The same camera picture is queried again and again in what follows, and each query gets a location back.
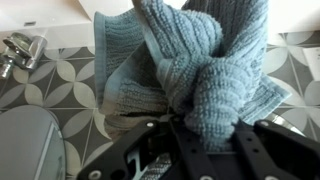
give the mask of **toilet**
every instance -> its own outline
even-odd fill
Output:
[[[65,179],[63,137],[48,110],[26,105],[0,114],[0,147],[0,179]]]

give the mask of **bathroom floor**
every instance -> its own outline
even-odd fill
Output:
[[[270,36],[263,71],[292,93],[275,113],[318,141],[320,82],[313,81],[303,55],[308,47],[320,47],[320,31]],[[34,73],[15,68],[9,80],[0,81],[0,110],[25,104],[42,106],[58,117],[68,179],[112,145],[95,103],[94,47],[48,50]]]

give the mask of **black device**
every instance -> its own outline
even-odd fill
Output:
[[[320,144],[268,120],[240,121],[230,139],[233,151],[206,153],[199,136],[178,117],[144,121],[120,138],[79,174],[78,180],[129,180],[159,155],[171,167],[161,180],[320,180]],[[138,149],[139,163],[128,162]]]

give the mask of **towel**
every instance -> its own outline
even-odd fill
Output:
[[[130,129],[171,107],[207,151],[226,151],[239,119],[252,124],[289,96],[261,72],[266,0],[190,0],[185,11],[162,0],[133,3],[120,16],[95,15],[106,124]]]

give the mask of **chrome faucet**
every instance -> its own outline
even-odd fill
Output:
[[[13,33],[3,42],[8,47],[0,55],[0,79],[8,79],[14,65],[29,72],[34,71],[47,45],[43,37],[30,39],[21,33]]]

